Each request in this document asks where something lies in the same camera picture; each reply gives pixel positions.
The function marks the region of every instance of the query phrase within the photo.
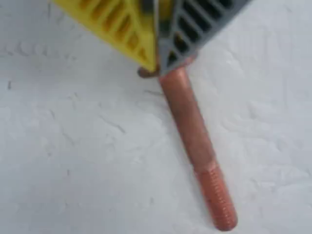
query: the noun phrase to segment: white textured surface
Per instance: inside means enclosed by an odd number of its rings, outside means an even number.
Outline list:
[[[311,8],[255,0],[189,69],[234,234],[311,232]],[[0,35],[0,233],[217,233],[156,80],[47,0]]]

